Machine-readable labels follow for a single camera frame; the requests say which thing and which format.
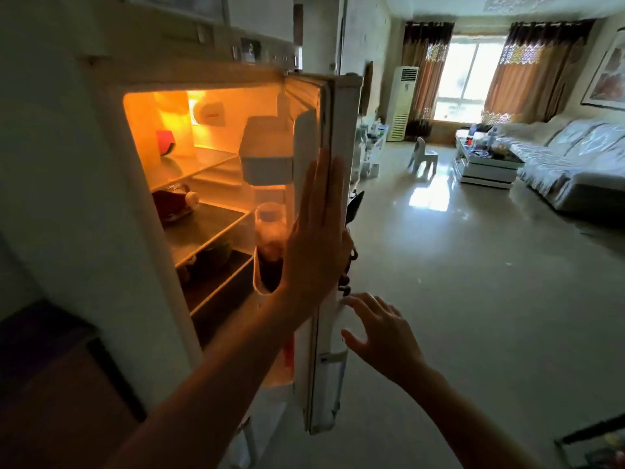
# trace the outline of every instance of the floor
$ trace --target floor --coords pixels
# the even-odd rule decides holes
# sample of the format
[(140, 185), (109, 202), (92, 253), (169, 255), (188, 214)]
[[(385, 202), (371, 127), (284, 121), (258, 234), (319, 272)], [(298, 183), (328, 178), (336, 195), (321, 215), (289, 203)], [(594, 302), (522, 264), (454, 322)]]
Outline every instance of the floor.
[[(363, 183), (353, 289), (398, 307), (433, 367), (559, 467), (555, 436), (625, 410), (625, 264), (521, 182), (455, 182), (453, 149), (436, 148), (436, 176), (415, 182), (411, 148), (388, 144), (380, 177)], [(459, 467), (424, 412), (354, 354), (341, 405), (317, 436), (289, 408), (260, 467)]]

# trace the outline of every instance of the floor standing air conditioner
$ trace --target floor standing air conditioner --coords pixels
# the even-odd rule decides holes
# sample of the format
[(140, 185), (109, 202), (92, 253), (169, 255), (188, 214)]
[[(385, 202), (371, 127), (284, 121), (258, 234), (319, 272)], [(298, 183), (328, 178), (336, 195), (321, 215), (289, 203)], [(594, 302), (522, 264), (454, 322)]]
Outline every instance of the floor standing air conditioner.
[(387, 116), (390, 124), (387, 141), (403, 141), (404, 139), (418, 71), (418, 67), (407, 65), (395, 68)]

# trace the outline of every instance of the brown curtain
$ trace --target brown curtain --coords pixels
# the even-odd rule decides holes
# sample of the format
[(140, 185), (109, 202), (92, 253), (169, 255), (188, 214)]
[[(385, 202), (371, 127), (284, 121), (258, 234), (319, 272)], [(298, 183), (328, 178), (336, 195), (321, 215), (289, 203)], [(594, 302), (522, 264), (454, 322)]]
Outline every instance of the brown curtain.
[(401, 65), (419, 68), (406, 137), (427, 136), (432, 130), (434, 103), (441, 82), (453, 23), (406, 23)]
[(564, 110), (594, 20), (513, 23), (482, 123), (547, 122)]

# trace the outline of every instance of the forearm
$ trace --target forearm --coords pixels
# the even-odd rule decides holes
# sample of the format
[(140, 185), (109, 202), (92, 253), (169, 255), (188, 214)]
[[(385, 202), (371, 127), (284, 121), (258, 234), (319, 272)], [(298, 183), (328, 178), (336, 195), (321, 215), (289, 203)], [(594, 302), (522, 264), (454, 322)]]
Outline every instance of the forearm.
[(109, 469), (216, 467), (254, 395), (297, 323), (301, 305), (273, 293), (254, 320), (218, 347), (159, 406), (110, 461)]
[(440, 373), (427, 368), (412, 375), (404, 389), (433, 420), (465, 469), (541, 467)]

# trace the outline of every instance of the hand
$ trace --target hand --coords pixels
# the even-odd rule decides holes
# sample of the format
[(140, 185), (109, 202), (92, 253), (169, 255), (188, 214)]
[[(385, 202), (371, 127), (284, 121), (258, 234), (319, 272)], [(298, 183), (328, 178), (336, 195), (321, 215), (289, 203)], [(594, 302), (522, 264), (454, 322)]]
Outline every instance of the hand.
[(405, 390), (414, 383), (415, 372), (427, 365), (410, 326), (396, 307), (369, 293), (353, 294), (343, 299), (363, 322), (367, 342), (360, 342), (348, 330), (340, 333), (347, 346), (371, 367)]
[(343, 164), (319, 152), (306, 172), (299, 216), (286, 243), (279, 290), (313, 307), (337, 286), (353, 242), (341, 213)]

